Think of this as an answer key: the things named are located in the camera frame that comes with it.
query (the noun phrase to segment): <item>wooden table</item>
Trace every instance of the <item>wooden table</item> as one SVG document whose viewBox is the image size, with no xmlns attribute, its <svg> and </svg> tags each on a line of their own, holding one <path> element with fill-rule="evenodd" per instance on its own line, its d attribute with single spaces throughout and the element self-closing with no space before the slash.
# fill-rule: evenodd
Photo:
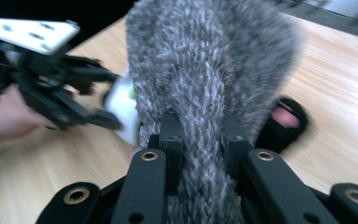
<svg viewBox="0 0 358 224">
<path fill-rule="evenodd" d="M 298 65 L 283 94 L 309 112 L 308 131 L 283 157 L 308 185 L 328 192 L 335 183 L 358 184 L 358 37 L 296 20 L 303 34 Z M 112 25 L 73 51 L 98 58 L 121 73 L 127 66 L 125 21 Z M 86 108 L 98 95 L 77 97 Z M 68 132 L 40 128 L 0 144 L 0 223 L 34 223 L 61 188 L 87 181 L 100 188 L 124 176 L 133 147 L 113 132 L 87 125 Z"/>
</svg>

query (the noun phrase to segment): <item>gray fur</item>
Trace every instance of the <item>gray fur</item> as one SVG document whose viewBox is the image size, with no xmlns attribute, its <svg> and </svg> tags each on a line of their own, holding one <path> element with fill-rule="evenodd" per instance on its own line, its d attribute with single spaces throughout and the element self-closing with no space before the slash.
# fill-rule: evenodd
<svg viewBox="0 0 358 224">
<path fill-rule="evenodd" d="M 127 30 L 141 147 L 167 109 L 184 129 L 186 164 L 169 222 L 242 223 L 219 150 L 221 119 L 233 114 L 255 142 L 291 66 L 294 30 L 256 0 L 144 0 Z"/>
</svg>

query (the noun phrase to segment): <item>light wood surface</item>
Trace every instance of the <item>light wood surface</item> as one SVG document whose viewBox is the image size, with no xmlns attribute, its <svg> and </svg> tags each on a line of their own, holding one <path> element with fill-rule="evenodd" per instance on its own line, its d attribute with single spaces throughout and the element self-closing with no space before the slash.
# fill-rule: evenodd
<svg viewBox="0 0 358 224">
<path fill-rule="evenodd" d="M 328 192 L 335 183 L 358 184 L 358 37 L 307 21 L 302 53 L 282 90 L 307 110 L 311 125 L 283 157 L 308 185 Z M 98 58 L 121 73 L 127 66 L 125 22 L 112 25 L 73 52 Z M 99 94 L 78 97 L 87 108 Z M 61 188 L 77 181 L 100 188 L 126 174 L 133 147 L 114 133 L 87 125 L 69 132 L 39 129 L 0 145 L 0 223 L 34 223 Z"/>
</svg>

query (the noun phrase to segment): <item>human hand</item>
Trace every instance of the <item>human hand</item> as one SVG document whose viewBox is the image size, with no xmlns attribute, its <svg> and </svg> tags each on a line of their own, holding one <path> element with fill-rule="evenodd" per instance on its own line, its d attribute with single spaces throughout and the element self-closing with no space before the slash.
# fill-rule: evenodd
<svg viewBox="0 0 358 224">
<path fill-rule="evenodd" d="M 0 142 L 23 137 L 39 126 L 56 128 L 25 104 L 17 85 L 10 85 L 0 95 Z"/>
</svg>

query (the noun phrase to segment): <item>white object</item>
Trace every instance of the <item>white object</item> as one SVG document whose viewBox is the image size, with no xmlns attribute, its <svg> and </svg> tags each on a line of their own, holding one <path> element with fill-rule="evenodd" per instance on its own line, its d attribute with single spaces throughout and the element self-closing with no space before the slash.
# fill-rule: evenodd
<svg viewBox="0 0 358 224">
<path fill-rule="evenodd" d="M 79 33 L 71 21 L 0 19 L 0 40 L 45 55 L 51 55 Z"/>
<path fill-rule="evenodd" d="M 128 71 L 114 83 L 105 98 L 104 107 L 121 122 L 122 126 L 115 131 L 116 134 L 129 144 L 137 146 L 140 120 Z"/>
</svg>

